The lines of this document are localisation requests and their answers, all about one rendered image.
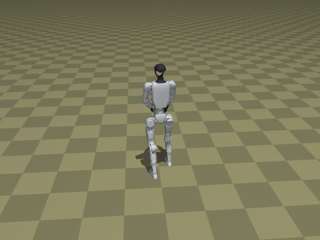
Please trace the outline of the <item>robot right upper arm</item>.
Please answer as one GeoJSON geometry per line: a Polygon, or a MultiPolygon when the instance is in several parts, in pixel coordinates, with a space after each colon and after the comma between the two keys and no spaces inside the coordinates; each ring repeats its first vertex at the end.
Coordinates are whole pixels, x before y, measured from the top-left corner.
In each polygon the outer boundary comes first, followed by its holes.
{"type": "Polygon", "coordinates": [[[172,100],[172,99],[175,98],[175,93],[176,93],[176,87],[177,87],[177,85],[176,85],[176,83],[175,83],[173,80],[169,81],[169,83],[170,83],[170,96],[169,96],[169,100],[172,100]]]}

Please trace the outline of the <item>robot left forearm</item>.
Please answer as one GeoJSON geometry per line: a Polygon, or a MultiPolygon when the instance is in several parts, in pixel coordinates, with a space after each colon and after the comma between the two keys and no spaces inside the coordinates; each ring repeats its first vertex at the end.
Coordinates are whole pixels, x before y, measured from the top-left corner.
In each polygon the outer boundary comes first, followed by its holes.
{"type": "Polygon", "coordinates": [[[148,104],[144,103],[144,105],[147,106],[150,109],[154,109],[154,105],[151,102],[149,102],[148,104]]]}

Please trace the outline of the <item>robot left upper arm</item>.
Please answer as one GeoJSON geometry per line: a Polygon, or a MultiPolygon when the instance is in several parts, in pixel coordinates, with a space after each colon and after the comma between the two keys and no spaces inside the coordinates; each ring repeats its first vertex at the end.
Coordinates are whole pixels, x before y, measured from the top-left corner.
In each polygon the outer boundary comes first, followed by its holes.
{"type": "Polygon", "coordinates": [[[149,102],[150,102],[150,99],[148,98],[148,96],[149,96],[149,92],[150,92],[151,88],[152,88],[152,82],[146,82],[143,85],[142,102],[144,104],[149,104],[149,102]]]}

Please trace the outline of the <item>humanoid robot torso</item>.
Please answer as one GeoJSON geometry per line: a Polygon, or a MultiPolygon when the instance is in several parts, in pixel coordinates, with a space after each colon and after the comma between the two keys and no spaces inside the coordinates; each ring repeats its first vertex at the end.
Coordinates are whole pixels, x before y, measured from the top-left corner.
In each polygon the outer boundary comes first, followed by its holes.
{"type": "MultiPolygon", "coordinates": [[[[158,80],[158,79],[157,79],[158,80]]],[[[156,108],[154,112],[155,124],[166,123],[166,113],[163,108],[166,108],[170,101],[170,82],[166,79],[165,83],[157,83],[153,80],[151,81],[152,87],[150,89],[151,101],[156,108]]]]}

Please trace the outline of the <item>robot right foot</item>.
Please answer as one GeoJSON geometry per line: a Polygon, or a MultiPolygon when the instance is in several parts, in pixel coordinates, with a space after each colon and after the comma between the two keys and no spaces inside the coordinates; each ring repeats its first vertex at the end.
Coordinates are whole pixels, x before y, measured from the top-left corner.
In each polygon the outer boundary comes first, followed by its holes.
{"type": "Polygon", "coordinates": [[[170,162],[170,160],[168,162],[168,157],[167,156],[165,157],[165,162],[167,163],[168,166],[172,166],[172,162],[170,162]]]}

